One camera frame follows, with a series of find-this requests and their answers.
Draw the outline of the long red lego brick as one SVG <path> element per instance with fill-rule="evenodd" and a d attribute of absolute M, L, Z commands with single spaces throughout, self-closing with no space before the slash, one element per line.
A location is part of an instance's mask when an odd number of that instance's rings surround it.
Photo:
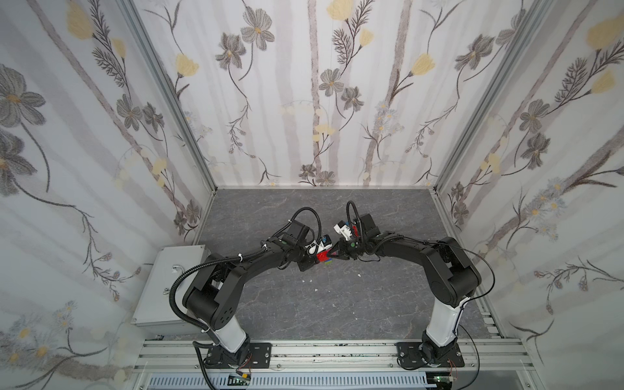
<path fill-rule="evenodd" d="M 331 258 L 328 256 L 328 251 L 317 253 L 316 258 L 319 263 L 326 263 L 328 261 L 331 261 Z"/>

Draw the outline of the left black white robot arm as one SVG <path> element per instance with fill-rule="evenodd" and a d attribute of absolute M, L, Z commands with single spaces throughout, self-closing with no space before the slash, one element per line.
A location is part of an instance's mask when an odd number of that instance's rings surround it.
<path fill-rule="evenodd" d="M 253 253 L 229 258 L 211 257 L 184 272 L 173 284 L 176 292 L 190 276 L 194 279 L 182 297 L 182 303 L 170 300 L 170 307 L 180 319 L 207 333 L 221 353 L 219 362 L 241 366 L 250 357 L 250 337 L 236 318 L 245 284 L 265 271 L 297 263 L 306 271 L 319 263 L 318 254 L 332 246 L 325 235 L 317 241 L 295 241 L 291 236 L 270 238 Z"/>

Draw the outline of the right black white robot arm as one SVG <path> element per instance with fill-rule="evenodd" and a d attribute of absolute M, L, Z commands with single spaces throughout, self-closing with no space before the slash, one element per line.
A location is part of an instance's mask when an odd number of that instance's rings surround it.
<path fill-rule="evenodd" d="M 404 369 L 438 367 L 456 352 L 458 328 L 467 303 L 481 285 L 481 275 L 465 250 L 452 237 L 423 241 L 400 234 L 380 234 L 365 244 L 342 238 L 327 250 L 328 258 L 357 260 L 368 254 L 415 263 L 422 267 L 435 297 L 432 317 L 414 351 L 398 352 Z"/>

